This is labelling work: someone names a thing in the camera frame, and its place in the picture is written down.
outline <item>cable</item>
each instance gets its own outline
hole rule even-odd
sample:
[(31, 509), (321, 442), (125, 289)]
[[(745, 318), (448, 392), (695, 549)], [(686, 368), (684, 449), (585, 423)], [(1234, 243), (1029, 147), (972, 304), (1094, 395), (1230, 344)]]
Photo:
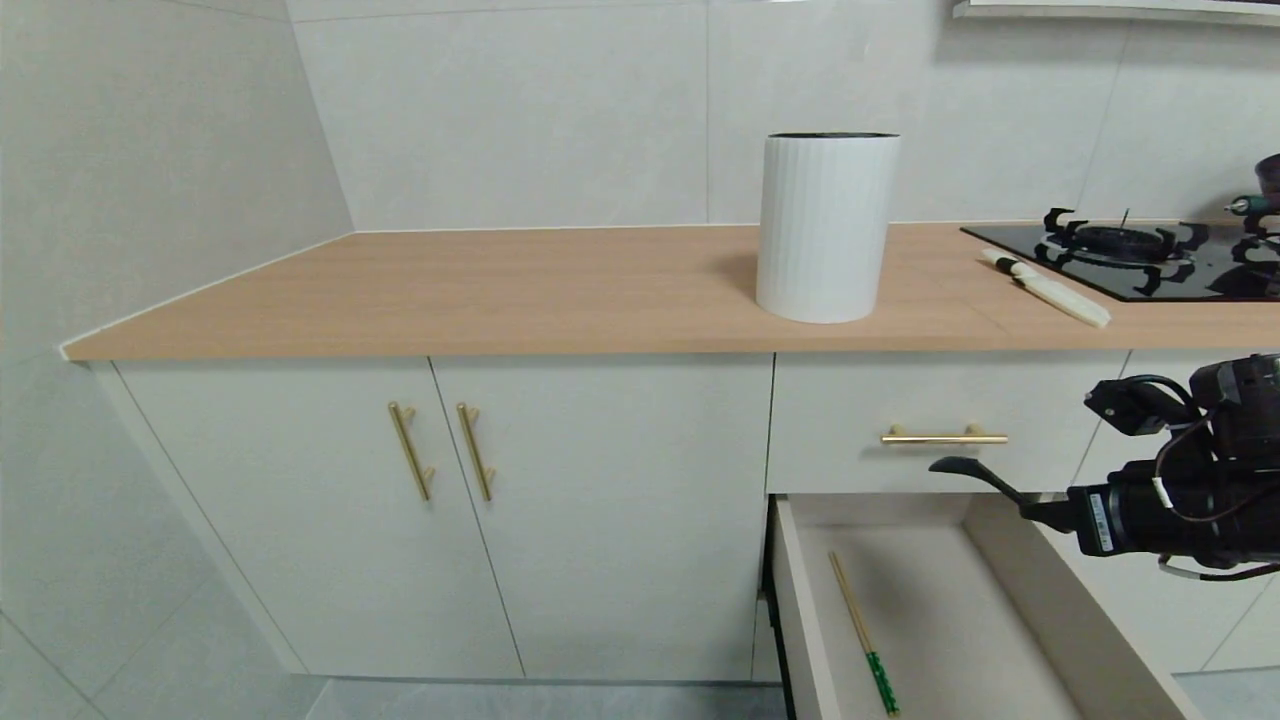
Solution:
[(1165, 375), (1133, 375), (1132, 378), (1124, 378), (1123, 382), (1164, 386), (1174, 391), (1174, 395), (1178, 396), (1178, 400), (1183, 401), (1183, 405), (1187, 406), (1187, 411), (1192, 414), (1192, 418), (1201, 416), (1199, 405), (1196, 405), (1196, 398), (1192, 397), (1192, 393), (1187, 392), (1187, 389), (1183, 388), (1183, 386), (1178, 384), (1170, 378), (1166, 378)]
[(1263, 565), (1261, 568), (1251, 568), (1248, 570), (1240, 570), (1239, 573), (1229, 573), (1225, 575), (1219, 575), (1213, 573), (1197, 573), (1194, 570), (1184, 570), (1181, 568), (1174, 568), (1169, 564), (1171, 555), (1161, 555), (1156, 564), (1161, 570), (1169, 573), (1170, 575), (1176, 575), (1179, 578), (1185, 578), (1188, 580), (1203, 580), (1206, 583), (1234, 583), (1236, 580), (1248, 580), (1251, 578), (1261, 578), (1262, 575), (1270, 575), (1272, 573), (1280, 573), (1280, 565)]
[(1156, 488), (1156, 495), (1160, 497), (1160, 503), (1165, 506), (1165, 510), (1169, 510), (1170, 512), (1178, 515), (1183, 520), (1192, 520), (1192, 519), (1174, 509), (1174, 498), (1169, 497), (1169, 491), (1165, 489), (1165, 478), (1160, 474), (1160, 469), (1165, 465), (1165, 457), (1169, 456), (1169, 451), (1176, 447), (1178, 443), (1183, 442), (1183, 438), (1196, 434), (1197, 432), (1201, 430), (1201, 428), (1207, 425), (1210, 420), (1213, 419), (1213, 413), (1215, 413), (1213, 410), (1210, 410), (1208, 415), (1201, 416), (1198, 420), (1192, 423), (1190, 427), (1188, 427), (1185, 430), (1169, 438), (1169, 442), (1166, 442), (1164, 447), (1160, 448), (1160, 452), (1156, 454), (1156, 468), (1151, 475), (1151, 484)]

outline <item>knife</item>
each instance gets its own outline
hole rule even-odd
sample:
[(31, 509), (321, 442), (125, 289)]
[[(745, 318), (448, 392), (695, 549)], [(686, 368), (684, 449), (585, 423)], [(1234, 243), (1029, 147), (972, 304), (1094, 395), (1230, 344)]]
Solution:
[(983, 250), (982, 255), (997, 270), (1012, 277), (1015, 283), (1027, 288), (1032, 295), (1076, 320), (1082, 320), (1096, 328), (1105, 328), (1111, 322), (1111, 313), (1106, 307), (1060, 282), (1046, 278), (1018, 258), (992, 249)]

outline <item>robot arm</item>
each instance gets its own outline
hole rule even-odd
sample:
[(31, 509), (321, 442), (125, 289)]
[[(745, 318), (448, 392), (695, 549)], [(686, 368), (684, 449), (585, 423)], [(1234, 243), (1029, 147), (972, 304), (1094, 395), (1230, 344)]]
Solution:
[[(1167, 429), (1152, 460), (1126, 462), (1106, 484), (1073, 487), (1039, 501), (969, 457), (929, 466), (980, 479), (1018, 503), (1023, 518), (1075, 533), (1085, 555), (1160, 556), (1161, 569), (1201, 580), (1243, 580), (1280, 571), (1280, 355), (1208, 365), (1190, 391), (1160, 375), (1102, 380), (1084, 405), (1126, 436)], [(1230, 574), (1169, 565), (1188, 556)]]

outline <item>gold handle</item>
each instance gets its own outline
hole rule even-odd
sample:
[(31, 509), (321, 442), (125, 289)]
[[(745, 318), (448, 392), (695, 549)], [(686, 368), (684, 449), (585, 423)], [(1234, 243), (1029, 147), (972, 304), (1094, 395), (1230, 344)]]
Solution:
[(458, 404), (458, 420), (462, 423), (462, 437), (467, 438), (467, 448), (471, 451), (471, 465), (476, 469), (476, 478), (480, 480), (480, 496), (485, 502), (493, 500), (493, 477), (497, 473), (493, 468), (485, 468), (480, 459), (480, 445), (476, 443), (476, 432), (472, 425), (480, 419), (480, 410), (467, 407), (466, 402)]
[(888, 434), (881, 436), (881, 445), (1007, 445), (1009, 436), (989, 434), (973, 423), (963, 436), (909, 436), (897, 423), (890, 425)]
[(404, 429), (406, 423), (413, 421), (412, 407), (399, 409), (396, 402), (388, 402), (387, 410), (392, 414), (392, 424), (396, 425), (396, 434), (401, 438), (401, 450), (404, 451), (404, 460), (408, 461), (408, 469), (413, 473), (413, 484), (417, 486), (417, 492), (422, 495), (422, 501), (431, 500), (431, 492), (428, 489), (426, 483), (431, 482), (431, 477), (435, 475), (435, 468), (421, 468), (417, 462), (417, 451), (413, 450), (413, 441), (408, 437), (408, 430)]

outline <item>tile floor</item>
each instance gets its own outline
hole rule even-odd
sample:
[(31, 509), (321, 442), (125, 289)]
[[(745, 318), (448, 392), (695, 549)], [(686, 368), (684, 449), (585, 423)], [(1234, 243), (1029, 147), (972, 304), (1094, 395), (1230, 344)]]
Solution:
[[(1206, 720), (1280, 717), (1280, 667), (1181, 675)], [(778, 685), (333, 680), (307, 720), (786, 720)]]

